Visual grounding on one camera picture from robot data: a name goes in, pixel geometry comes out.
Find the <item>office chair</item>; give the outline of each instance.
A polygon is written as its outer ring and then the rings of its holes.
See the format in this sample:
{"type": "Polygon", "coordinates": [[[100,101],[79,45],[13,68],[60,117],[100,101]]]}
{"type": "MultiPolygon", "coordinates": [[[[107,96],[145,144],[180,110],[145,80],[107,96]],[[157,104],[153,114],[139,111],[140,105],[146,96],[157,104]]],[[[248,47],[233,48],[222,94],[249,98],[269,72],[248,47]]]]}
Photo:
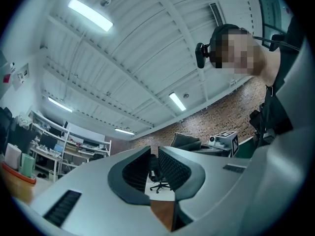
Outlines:
{"type": "Polygon", "coordinates": [[[156,187],[157,187],[157,193],[158,193],[158,190],[160,190],[162,187],[170,188],[170,190],[172,190],[171,187],[168,185],[165,177],[163,176],[163,173],[158,164],[158,158],[154,154],[151,154],[151,157],[150,157],[149,178],[151,179],[152,182],[159,182],[158,185],[150,188],[151,191],[153,188],[156,188],[156,187]]]}

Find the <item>ceiling light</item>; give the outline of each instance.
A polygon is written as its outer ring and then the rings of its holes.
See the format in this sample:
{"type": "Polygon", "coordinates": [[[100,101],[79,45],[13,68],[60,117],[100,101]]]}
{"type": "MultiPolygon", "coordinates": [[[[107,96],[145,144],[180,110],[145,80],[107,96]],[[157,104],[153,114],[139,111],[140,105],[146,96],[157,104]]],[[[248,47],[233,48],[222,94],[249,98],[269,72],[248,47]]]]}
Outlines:
{"type": "Polygon", "coordinates": [[[123,132],[123,133],[129,134],[129,135],[134,135],[134,133],[132,133],[132,132],[121,130],[121,129],[118,129],[118,128],[115,128],[115,130],[119,131],[119,132],[123,132]]]}
{"type": "Polygon", "coordinates": [[[68,4],[68,7],[75,10],[76,12],[79,12],[87,19],[90,19],[93,23],[97,24],[105,31],[109,31],[109,29],[113,26],[113,23],[108,19],[104,18],[101,14],[79,2],[78,0],[71,0],[68,4]]]}
{"type": "Polygon", "coordinates": [[[185,106],[182,104],[181,100],[177,97],[177,95],[173,92],[169,95],[169,97],[176,103],[176,105],[182,110],[186,110],[185,106]]]}
{"type": "Polygon", "coordinates": [[[70,108],[67,108],[63,105],[61,105],[60,103],[58,103],[57,101],[54,101],[52,98],[48,97],[49,101],[51,101],[52,103],[56,104],[57,106],[63,108],[63,109],[66,109],[67,111],[71,112],[72,113],[72,110],[70,108]]]}

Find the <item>vent grille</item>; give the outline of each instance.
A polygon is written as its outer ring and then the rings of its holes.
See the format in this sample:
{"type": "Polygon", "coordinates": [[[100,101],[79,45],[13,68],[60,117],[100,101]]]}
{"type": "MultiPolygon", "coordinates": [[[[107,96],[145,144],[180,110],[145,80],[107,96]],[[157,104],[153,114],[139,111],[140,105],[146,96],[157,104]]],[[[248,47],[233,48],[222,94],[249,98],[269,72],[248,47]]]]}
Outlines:
{"type": "Polygon", "coordinates": [[[211,6],[212,12],[213,12],[213,14],[215,16],[215,19],[216,19],[216,22],[217,22],[218,26],[223,25],[222,17],[220,15],[219,10],[218,10],[217,4],[215,2],[213,2],[213,3],[210,4],[210,6],[211,6]]]}
{"type": "Polygon", "coordinates": [[[230,164],[227,164],[223,167],[225,170],[228,170],[228,171],[233,171],[233,172],[236,172],[236,173],[243,173],[244,170],[246,168],[244,167],[239,167],[239,166],[236,166],[236,165],[230,165],[230,164]]]}
{"type": "Polygon", "coordinates": [[[55,226],[60,227],[73,207],[77,203],[81,193],[68,190],[52,208],[44,215],[44,218],[55,226]]]}

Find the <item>wooden panel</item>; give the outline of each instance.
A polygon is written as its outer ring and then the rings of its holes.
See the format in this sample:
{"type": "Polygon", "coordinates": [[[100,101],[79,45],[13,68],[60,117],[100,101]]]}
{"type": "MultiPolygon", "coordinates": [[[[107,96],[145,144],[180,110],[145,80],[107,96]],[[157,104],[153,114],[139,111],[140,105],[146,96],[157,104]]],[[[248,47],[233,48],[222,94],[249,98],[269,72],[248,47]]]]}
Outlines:
{"type": "Polygon", "coordinates": [[[158,217],[162,224],[171,232],[174,217],[174,201],[151,200],[152,212],[158,217]]]}
{"type": "Polygon", "coordinates": [[[48,189],[53,184],[39,177],[37,177],[35,184],[31,184],[12,175],[3,167],[0,168],[1,176],[11,195],[28,205],[36,196],[48,189]]]}

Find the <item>black chair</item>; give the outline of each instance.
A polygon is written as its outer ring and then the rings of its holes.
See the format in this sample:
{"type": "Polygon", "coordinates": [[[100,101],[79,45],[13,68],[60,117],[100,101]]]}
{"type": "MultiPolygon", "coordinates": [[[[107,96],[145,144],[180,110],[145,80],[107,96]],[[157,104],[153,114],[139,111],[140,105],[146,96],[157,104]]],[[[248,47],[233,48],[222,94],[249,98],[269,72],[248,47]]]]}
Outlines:
{"type": "Polygon", "coordinates": [[[5,154],[12,122],[13,118],[10,110],[8,108],[0,108],[0,153],[5,154]]]}
{"type": "Polygon", "coordinates": [[[154,154],[151,154],[151,157],[150,157],[149,178],[151,179],[152,182],[159,182],[158,185],[150,188],[151,191],[153,188],[156,188],[156,187],[157,187],[157,193],[158,193],[158,190],[160,190],[162,187],[170,188],[170,190],[172,190],[171,187],[168,185],[166,179],[164,178],[163,173],[158,164],[158,158],[154,154]]]}

